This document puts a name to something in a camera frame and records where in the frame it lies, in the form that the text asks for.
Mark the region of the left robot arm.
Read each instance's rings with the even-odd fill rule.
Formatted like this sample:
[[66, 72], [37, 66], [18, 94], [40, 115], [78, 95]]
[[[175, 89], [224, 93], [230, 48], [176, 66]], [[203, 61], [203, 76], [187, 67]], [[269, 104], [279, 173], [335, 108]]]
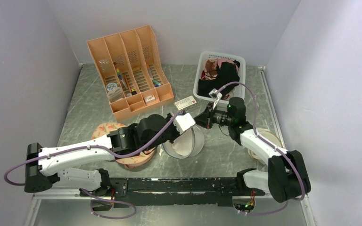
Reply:
[[112, 188], [107, 172], [83, 171], [76, 166], [137, 156], [163, 143], [174, 142], [194, 124], [190, 114], [167, 117], [153, 114], [138, 123], [73, 145], [42, 147], [31, 143], [27, 147], [24, 191], [38, 193], [56, 186], [107, 195]]

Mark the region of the white mesh laundry bag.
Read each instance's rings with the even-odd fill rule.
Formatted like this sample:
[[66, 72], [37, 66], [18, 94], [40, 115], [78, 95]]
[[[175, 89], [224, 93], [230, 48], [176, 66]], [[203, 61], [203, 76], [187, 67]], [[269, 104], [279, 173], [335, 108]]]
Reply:
[[162, 149], [171, 157], [186, 159], [199, 154], [204, 147], [204, 134], [198, 126], [194, 126], [180, 135], [173, 143], [167, 141]]

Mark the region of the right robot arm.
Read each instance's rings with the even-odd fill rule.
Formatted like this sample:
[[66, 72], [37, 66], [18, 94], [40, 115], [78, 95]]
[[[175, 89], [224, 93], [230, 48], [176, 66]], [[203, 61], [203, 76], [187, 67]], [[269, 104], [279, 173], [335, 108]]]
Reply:
[[302, 154], [276, 146], [255, 130], [246, 120], [246, 106], [242, 98], [232, 97], [226, 111], [218, 110], [214, 103], [209, 103], [194, 120], [205, 129], [214, 124], [226, 126], [233, 141], [251, 150], [266, 163], [267, 172], [250, 168], [239, 173], [235, 183], [239, 194], [246, 195], [256, 188], [269, 192], [275, 201], [283, 203], [298, 200], [311, 191]]

